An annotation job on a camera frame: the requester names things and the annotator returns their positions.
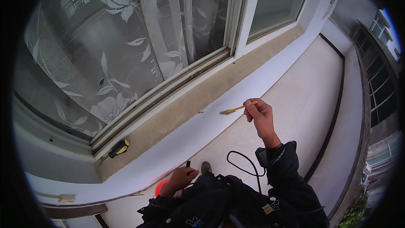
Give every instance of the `jacket sleeve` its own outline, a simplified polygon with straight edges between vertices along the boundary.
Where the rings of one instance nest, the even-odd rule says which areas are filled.
[[[174,209],[180,206],[183,199],[166,198],[158,195],[155,198],[149,199],[149,204],[138,210],[143,214],[143,224],[137,226],[139,228],[158,227],[159,224],[170,214]]]
[[[273,188],[269,195],[277,195],[297,209],[297,219],[303,226],[329,227],[329,220],[321,209],[318,197],[310,185],[298,174],[296,142],[266,149],[267,180]]]

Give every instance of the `lace curtain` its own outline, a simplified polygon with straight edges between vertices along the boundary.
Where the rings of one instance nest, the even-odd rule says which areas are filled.
[[[37,113],[94,137],[140,96],[222,47],[227,2],[40,0],[15,91]]]

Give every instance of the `black electrical cord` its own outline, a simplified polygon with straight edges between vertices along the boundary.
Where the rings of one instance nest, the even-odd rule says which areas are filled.
[[[252,164],[252,166],[253,166],[254,171],[255,171],[256,174],[254,175],[254,174],[252,174],[252,173],[250,173],[250,172],[248,172],[248,171],[246,171],[246,170],[243,170],[242,168],[238,167],[237,165],[235,165],[234,163],[232,163],[231,161],[229,161],[229,155],[230,155],[232,152],[233,152],[233,153],[236,153],[236,154],[239,154],[240,156],[243,156],[245,159],[249,160],[249,162]],[[262,176],[264,176],[264,175],[266,174],[266,169],[265,169],[265,168],[263,168],[263,170],[264,170],[263,174],[262,174],[262,175],[259,175],[259,173],[257,172],[256,167],[254,166],[254,164],[253,164],[253,162],[250,160],[250,158],[246,157],[245,155],[241,154],[241,153],[238,152],[238,151],[230,151],[230,152],[228,152],[228,155],[226,155],[226,161],[228,161],[231,165],[235,166],[237,169],[240,169],[240,170],[242,170],[242,171],[244,171],[244,172],[247,172],[247,173],[250,174],[250,175],[256,176],[256,178],[257,178],[257,186],[259,187],[259,193],[260,193],[260,195],[262,194],[262,188],[260,187],[259,177],[262,177]]]
[[[254,171],[255,171],[256,174],[254,175],[254,174],[252,174],[252,173],[250,173],[250,172],[248,172],[248,171],[246,171],[246,170],[243,170],[242,168],[238,167],[237,165],[235,165],[234,163],[232,163],[231,161],[229,161],[229,155],[230,155],[232,152],[233,152],[233,153],[236,153],[236,154],[239,154],[240,156],[243,156],[245,159],[249,160],[249,162],[252,164],[252,166],[253,166]],[[228,152],[228,155],[226,155],[226,161],[228,161],[230,164],[232,164],[233,166],[235,166],[237,169],[240,169],[240,170],[242,170],[242,171],[244,171],[244,172],[246,172],[246,173],[248,173],[248,174],[250,174],[250,175],[256,176],[256,178],[257,178],[257,185],[259,186],[259,193],[260,193],[260,195],[262,194],[262,189],[261,189],[261,187],[260,187],[259,177],[262,177],[262,176],[264,176],[264,175],[266,174],[266,168],[263,168],[263,170],[264,170],[263,174],[262,174],[262,175],[259,175],[258,172],[257,172],[256,167],[254,166],[254,164],[253,164],[253,162],[250,160],[250,158],[246,157],[245,155],[241,154],[241,153],[238,152],[238,151],[230,151],[230,152]],[[322,206],[322,207],[317,208],[317,209],[309,210],[309,211],[298,212],[296,215],[311,214],[311,213],[314,213],[314,212],[316,212],[316,211],[320,211],[320,210],[322,210],[323,208],[325,208],[325,206]]]

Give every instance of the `hand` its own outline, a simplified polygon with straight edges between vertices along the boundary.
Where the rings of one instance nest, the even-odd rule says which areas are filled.
[[[180,167],[174,170],[169,182],[163,185],[160,195],[172,198],[176,191],[184,189],[197,177],[199,171],[191,167]]]
[[[274,132],[272,107],[259,98],[247,99],[243,104],[246,105],[244,114],[247,121],[251,122],[253,120],[257,135],[263,140],[265,147],[274,148],[279,146],[281,141]]]

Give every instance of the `black handle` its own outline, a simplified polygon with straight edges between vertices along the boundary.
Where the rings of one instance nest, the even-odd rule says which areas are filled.
[[[190,167],[190,164],[191,164],[191,161],[188,160],[187,163],[185,164],[185,166],[186,166],[186,167]]]
[[[119,141],[108,153],[108,156],[112,159],[114,159],[115,156],[119,154],[123,154],[124,152],[127,151],[127,148],[129,147],[129,141],[128,140],[122,140]]]

